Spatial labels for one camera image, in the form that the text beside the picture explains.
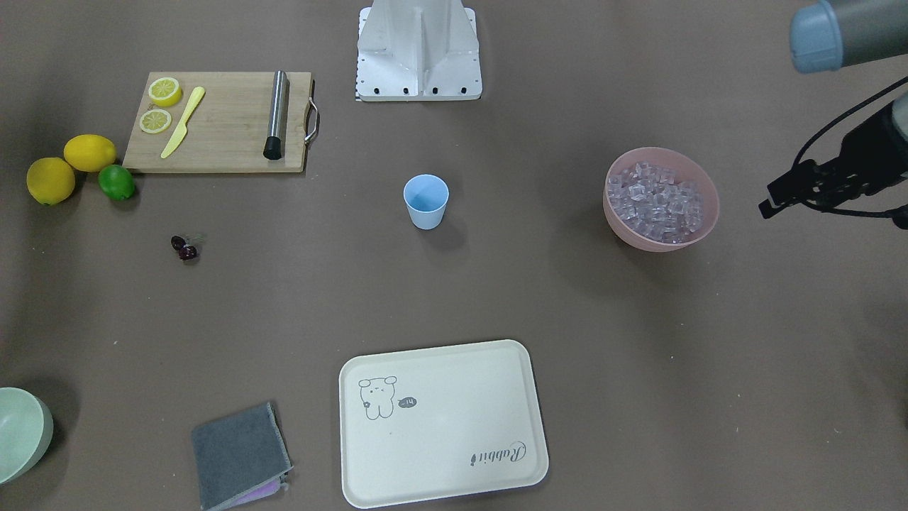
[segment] green bowl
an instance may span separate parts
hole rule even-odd
[[[47,405],[21,388],[0,388],[0,485],[34,466],[53,434]]]

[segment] blue plastic cup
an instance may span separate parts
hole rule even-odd
[[[403,187],[403,200],[410,220],[420,229],[434,229],[441,223],[448,205],[448,185],[436,175],[421,174]]]

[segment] lemon slice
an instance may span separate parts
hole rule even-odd
[[[173,106],[180,102],[183,90],[176,78],[165,76],[154,80],[148,87],[148,96],[158,106]]]
[[[142,128],[142,131],[145,133],[154,135],[155,133],[161,133],[163,130],[170,127],[171,120],[170,112],[155,108],[154,110],[145,112],[139,117],[139,127]]]

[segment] yellow plastic knife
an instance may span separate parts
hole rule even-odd
[[[192,90],[192,94],[189,95],[189,101],[186,102],[186,109],[183,110],[183,116],[180,117],[180,122],[173,129],[173,135],[171,135],[171,139],[161,152],[161,158],[171,155],[180,146],[183,139],[186,138],[186,134],[189,133],[189,130],[186,129],[186,123],[189,122],[189,117],[195,111],[195,107],[199,105],[199,102],[202,101],[204,95],[205,87],[195,87]]]

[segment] white tray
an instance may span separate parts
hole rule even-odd
[[[339,380],[340,471],[353,506],[532,486],[548,471],[533,369],[517,341],[357,356]]]

